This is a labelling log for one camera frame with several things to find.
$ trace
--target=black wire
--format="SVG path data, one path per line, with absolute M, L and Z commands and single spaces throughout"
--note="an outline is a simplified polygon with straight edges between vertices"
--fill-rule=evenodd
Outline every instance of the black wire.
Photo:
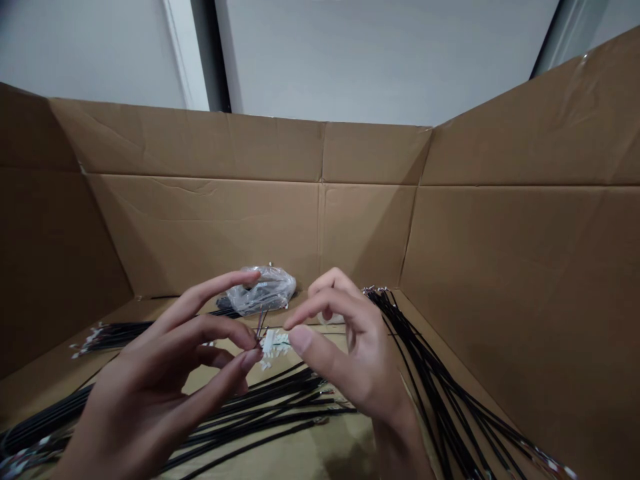
M 292 405 L 291 408 L 292 409 L 297 409 L 297 408 L 319 407 L 321 405 L 332 405 L 334 403 L 335 403 L 334 399 L 317 399 L 317 400 L 306 401 L 304 403 L 296 403 L 296 404 Z M 223 417 L 220 420 L 212 421 L 212 422 L 210 422 L 210 423 L 208 423 L 206 425 L 201 425 L 201 427 L 204 427 L 204 428 L 196 429 L 193 432 L 210 429 L 212 427 L 217 427 L 218 425 L 224 425 L 225 423 L 229 423 L 229 422 L 232 422 L 234 420 L 238 420 L 238 419 L 241 419 L 241 418 L 248 417 L 252 413 L 269 412 L 269 411 L 277 410 L 279 408 L 281 408 L 281 407 L 279 407 L 278 405 L 272 405 L 270 407 L 262 407 L 262 408 L 259 408 L 259 409 L 248 410 L 246 412 L 236 413 L 235 415 L 230 415 L 228 417 Z
M 272 411 L 270 414 L 266 415 L 265 417 L 261 418 L 260 420 L 261 421 L 268 420 L 268 419 L 270 419 L 272 417 L 275 417 L 275 416 L 279 415 L 282 412 L 287 411 L 290 408 L 293 408 L 293 406 L 295 404 L 290 405 L 290 403 L 292 403 L 295 400 L 298 400 L 298 399 L 300 399 L 302 397 L 308 396 L 311 392 L 313 392 L 313 390 L 315 388 L 316 387 L 314 386 L 312 388 L 303 390 L 302 392 L 298 393 L 297 395 L 294 395 L 291 398 L 288 398 L 286 400 L 283 400 L 283 401 L 279 402 L 278 404 L 275 405 L 276 406 L 275 411 Z M 316 394 L 312 395 L 311 397 L 309 397 L 309 398 L 307 398 L 305 400 L 313 400 L 313 399 L 318 398 L 319 396 L 320 396 L 320 392 L 316 392 Z M 192 447 L 192 446 L 197 445 L 199 443 L 203 443 L 203 442 L 212 440 L 212 439 L 216 438 L 216 436 L 219 436 L 221 434 L 228 434 L 231 431 L 238 430 L 241 425 L 245 425 L 246 423 L 248 423 L 248 422 L 250 422 L 252 420 L 255 420 L 257 418 L 260 418 L 262 415 L 265 414 L 264 411 L 249 411 L 247 413 L 248 413 L 248 415 L 245 416 L 243 419 L 240 419 L 240 420 L 236 421 L 235 423 L 232 423 L 231 425 L 227 425 L 224 428 L 216 429 L 216 430 L 213 430 L 213 431 L 210 431 L 210 432 L 206 432 L 206 433 L 201 433 L 199 435 L 190 435 L 189 438 L 182 444 L 181 447 L 182 448 Z
M 283 432 L 276 433 L 276 434 L 270 435 L 270 436 L 268 436 L 268 437 L 266 437 L 266 438 L 264 438 L 262 440 L 258 440 L 256 442 L 250 443 L 250 444 L 248 444 L 248 445 L 246 445 L 244 447 L 238 448 L 238 450 L 234 450 L 234 451 L 232 451 L 232 452 L 230 452 L 230 453 L 228 453 L 228 454 L 226 454 L 226 455 L 224 455 L 224 456 L 222 456 L 222 457 L 220 457 L 220 458 L 218 458 L 218 459 L 216 459 L 216 460 L 214 460 L 212 462 L 209 462 L 206 465 L 203 465 L 202 467 L 198 468 L 197 470 L 194 470 L 190 474 L 185 475 L 180 480 L 191 480 L 193 478 L 196 478 L 201 473 L 204 473 L 207 470 L 210 470 L 210 469 L 212 469 L 214 467 L 217 467 L 221 463 L 226 462 L 227 460 L 230 460 L 230 459 L 232 459 L 234 457 L 237 457 L 238 455 L 240 455 L 240 454 L 242 454 L 242 453 L 244 453 L 246 451 L 252 450 L 252 449 L 257 448 L 257 447 L 260 447 L 260 446 L 262 446 L 262 445 L 264 445 L 266 443 L 272 442 L 274 440 L 278 440 L 278 439 L 286 437 L 288 435 L 292 435 L 294 433 L 298 433 L 298 432 L 300 432 L 302 430 L 309 429 L 309 428 L 314 427 L 316 425 L 317 425 L 316 421 L 310 420 L 310 421 L 301 423 L 300 425 L 296 425 L 295 427 L 292 427 L 290 429 L 284 430 Z
M 272 383 L 269 383 L 267 385 L 260 385 L 258 388 L 256 388 L 256 385 L 253 386 L 252 389 L 249 389 L 249 392 L 242 395 L 241 397 L 237 397 L 237 398 L 233 398 L 232 400 L 230 400 L 229 402 L 227 402 L 229 405 L 232 405 L 238 401 L 244 401 L 250 398 L 254 398 L 257 397 L 259 395 L 262 395 L 266 392 L 270 392 L 270 391 L 274 391 L 277 388 L 280 387 L 284 387 L 287 385 L 292 385 L 292 384 L 296 384 L 296 383 L 302 383 L 306 380 L 308 380 L 309 378 L 311 378 L 313 375 L 313 372 L 310 368 L 305 368 L 304 370 L 300 371 L 300 372 L 296 372 L 293 375 L 290 375 L 288 377 L 285 377 L 283 379 L 274 381 Z
M 284 377 L 286 374 L 288 374 L 288 373 L 290 373 L 290 372 L 292 372 L 294 370 L 297 370 L 298 368 L 300 368 L 304 364 L 305 363 L 302 361 L 302 362 L 297 363 L 296 365 L 292 366 L 291 368 L 284 370 L 284 372 L 280 372 L 277 375 L 274 375 L 274 376 L 272 376 L 272 377 L 270 377 L 268 379 L 265 379 L 265 380 L 259 381 L 257 383 L 254 383 L 252 386 L 249 387 L 249 390 L 256 389 L 256 388 L 261 387 L 262 385 L 265 385 L 267 383 L 270 383 L 270 382 L 272 382 L 272 381 L 274 381 L 274 380 L 276 380 L 276 379 L 278 379 L 280 377 Z
M 387 323 L 386 318 L 382 318 L 382 320 L 385 322 L 385 326 L 388 328 L 389 332 L 391 331 L 391 327 L 389 326 L 389 324 Z M 395 342 L 396 346 L 398 347 L 398 350 L 400 351 L 400 355 L 402 356 L 402 360 L 405 363 L 405 366 L 407 368 L 407 371 L 409 372 L 409 378 L 411 380 L 411 384 L 413 386 L 413 390 L 416 394 L 416 396 L 418 397 L 418 406 L 420 408 L 420 412 L 422 414 L 422 418 L 425 422 L 425 426 L 427 427 L 427 432 L 429 433 L 429 437 L 431 438 L 431 442 L 434 446 L 434 450 L 435 450 L 435 454 L 438 457 L 438 460 L 440 461 L 440 465 L 443 466 L 443 470 L 445 470 L 445 464 L 443 462 L 443 454 L 440 450 L 440 446 L 438 446 L 438 442 L 436 442 L 435 440 L 435 435 L 433 432 L 433 428 L 431 426 L 431 422 L 429 421 L 429 418 L 427 416 L 427 410 L 425 408 L 425 403 L 422 400 L 422 395 L 420 395 L 420 390 L 418 390 L 418 386 L 415 382 L 415 378 L 413 377 L 413 374 L 411 372 L 411 368 L 409 366 L 409 362 L 407 361 L 407 358 L 402 350 L 402 348 L 400 347 L 400 343 L 398 343 L 398 340 L 395 338 L 395 336 L 393 336 L 393 341 Z M 453 474 L 451 473 L 451 468 L 447 465 L 446 471 L 443 472 L 443 474 L 445 475 L 445 478 L 447 480 L 452 479 L 453 478 Z
M 242 437 L 246 437 L 252 433 L 257 433 L 263 430 L 267 430 L 274 427 L 279 427 L 281 425 L 286 425 L 288 423 L 294 423 L 298 421 L 310 420 L 316 417 L 326 417 L 326 416 L 336 416 L 342 415 L 344 413 L 357 413 L 356 409 L 335 409 L 335 410 L 319 410 L 319 411 L 307 411 L 294 413 L 291 415 L 283 415 L 281 417 L 276 417 L 274 419 L 270 419 L 268 421 L 261 421 L 260 419 L 247 424 L 242 429 L 238 429 L 232 432 L 229 432 L 226 435 L 220 435 L 220 437 L 205 443 L 199 447 L 196 447 L 192 450 L 189 450 L 177 457 L 170 459 L 165 466 L 162 468 L 161 473 L 164 473 L 178 465 L 182 465 L 183 463 L 199 457 L 200 455 L 218 448 L 222 445 L 225 445 L 233 440 L 240 439 Z
M 78 418 L 93 388 L 88 385 L 14 425 L 2 435 L 0 450 L 4 457 L 29 448 L 47 435 Z
M 431 375 L 434 375 L 435 378 L 438 379 L 442 391 L 444 392 L 452 410 L 454 411 L 460 424 L 469 437 L 469 440 L 471 441 L 474 449 L 478 453 L 478 456 L 487 474 L 493 476 L 493 473 L 490 471 L 490 469 L 487 468 L 488 465 L 486 460 L 484 459 L 484 454 L 481 452 L 479 444 L 477 444 L 477 441 L 473 436 L 473 432 L 471 431 L 471 426 L 465 418 L 466 414 L 463 412 L 460 404 L 458 403 L 458 400 L 456 400 L 455 397 L 460 398 L 464 406 L 467 407 L 469 414 L 472 416 L 472 418 L 474 418 L 480 432 L 487 439 L 492 452 L 494 453 L 502 467 L 506 470 L 506 472 L 513 476 L 513 473 L 511 472 L 509 466 L 510 463 L 516 470 L 518 475 L 523 480 L 526 480 L 526 476 L 524 476 L 517 462 L 514 460 L 513 456 L 507 450 L 506 446 L 500 440 L 496 432 L 498 432 L 506 440 L 508 440 L 508 442 L 510 442 L 516 449 L 518 449 L 518 451 L 520 451 L 526 458 L 536 464 L 534 456 L 527 452 L 523 448 L 522 444 L 532 449 L 534 449 L 535 446 L 530 440 L 520 434 L 520 432 L 516 431 L 514 428 L 512 428 L 512 426 L 504 422 L 504 420 L 502 420 L 500 417 L 498 417 L 496 414 L 482 405 L 476 398 L 474 398 L 469 392 L 467 392 L 464 388 L 462 388 L 462 386 L 460 386 L 460 384 L 458 384 L 454 380 L 450 372 L 448 372 L 448 370 L 444 366 L 444 363 L 440 360 L 440 358 L 438 358 L 438 355 L 424 338 L 424 336 L 422 336 L 422 334 L 418 332 L 415 326 L 413 326 L 413 324 L 397 308 L 393 292 L 389 292 L 389 294 L 393 298 L 393 304 L 391 304 L 391 301 L 387 296 L 387 292 L 376 294 L 370 291 L 367 293 L 367 296 L 368 298 L 370 298 L 370 300 L 372 300 L 372 302 L 376 304 L 376 306 L 378 306 L 378 308 L 380 308 L 380 310 L 384 314 L 384 317 L 386 317 L 393 325 L 397 336 L 399 336 L 402 342 L 405 344 L 405 347 L 407 348 L 407 351 L 409 352 L 409 355 L 414 362 L 416 371 L 418 372 L 423 382 L 425 392 L 427 393 L 429 401 L 431 402 L 431 406 L 434 410 L 434 413 L 436 414 L 437 426 L 439 429 L 439 442 L 442 446 L 443 451 L 441 464 L 443 466 L 443 473 L 445 474 L 445 476 L 447 476 L 447 470 L 449 469 L 447 446 L 449 447 L 449 450 L 451 451 L 454 458 L 456 458 L 456 462 L 458 462 L 463 474 L 467 476 L 467 478 L 469 478 L 469 475 L 471 474 L 471 471 L 469 469 L 472 469 L 473 474 L 475 474 L 477 477 L 481 477 L 481 474 L 477 471 L 477 468 L 475 467 L 475 461 L 471 457 L 468 449 L 466 449 L 466 446 L 464 446 L 463 443 L 460 443 L 461 437 L 459 437 L 457 432 L 453 432 L 455 426 L 450 423 L 451 417 L 445 412 L 446 406 L 444 406 L 444 404 L 442 403 L 442 398 L 440 397 L 440 394 L 438 393 L 435 385 L 433 384 L 433 381 L 431 380 Z M 387 325 L 387 328 L 389 328 L 391 334 L 393 334 L 393 331 L 391 330 L 389 325 Z M 540 457 L 541 459 L 548 457 L 554 460 L 546 453 L 541 453 Z
M 242 410 L 246 410 L 247 408 L 256 407 L 258 405 L 262 405 L 264 403 L 270 402 L 272 400 L 276 400 L 278 398 L 285 397 L 287 395 L 292 395 L 298 393 L 302 389 L 306 388 L 318 388 L 320 384 L 324 382 L 321 378 L 312 378 L 306 380 L 302 383 L 294 383 L 292 385 L 287 385 L 286 387 L 278 388 L 274 391 L 265 392 L 262 395 L 257 396 L 256 398 L 249 399 L 243 402 L 232 403 L 230 405 L 225 405 L 222 407 L 214 416 L 210 417 L 210 420 L 220 418 L 225 415 L 229 415 L 231 413 L 237 413 Z
M 233 308 L 208 312 L 217 317 L 226 316 L 231 319 L 240 318 L 240 314 Z M 87 346 L 87 352 L 96 350 L 122 348 L 138 338 L 154 321 L 108 323 L 100 327 L 98 336 Z

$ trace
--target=wrist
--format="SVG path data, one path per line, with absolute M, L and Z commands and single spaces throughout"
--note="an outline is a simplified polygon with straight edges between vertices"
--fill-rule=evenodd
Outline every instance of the wrist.
M 374 420 L 374 424 L 394 432 L 400 438 L 412 437 L 420 431 L 413 401 L 408 395 L 404 396 L 386 418 Z

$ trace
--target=white wall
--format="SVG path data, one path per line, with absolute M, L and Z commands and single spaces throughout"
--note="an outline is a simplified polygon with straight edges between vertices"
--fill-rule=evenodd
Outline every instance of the white wall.
M 52 97 L 185 107 L 162 0 L 0 0 L 0 81 Z
M 236 113 L 437 125 L 529 79 L 557 0 L 216 0 Z
M 590 49 L 640 25 L 640 0 L 608 0 Z

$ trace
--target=cardboard box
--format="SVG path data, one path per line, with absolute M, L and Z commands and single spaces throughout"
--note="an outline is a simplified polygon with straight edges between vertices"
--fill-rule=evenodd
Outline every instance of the cardboard box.
M 156 318 L 150 297 L 244 265 L 302 289 L 338 266 L 399 289 L 454 375 L 581 478 L 634 476 L 639 85 L 640 28 L 434 129 L 0 85 L 4 424 L 108 361 L 66 347 L 98 320 Z M 348 432 L 364 458 L 370 432 Z

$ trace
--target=clear plastic bag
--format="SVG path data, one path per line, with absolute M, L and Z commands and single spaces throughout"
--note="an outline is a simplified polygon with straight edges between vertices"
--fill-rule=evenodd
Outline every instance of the clear plastic bag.
M 243 317 L 261 310 L 278 310 L 289 306 L 295 292 L 295 278 L 278 267 L 244 267 L 242 271 L 258 270 L 261 274 L 255 285 L 247 289 L 236 285 L 227 290 L 231 306 Z

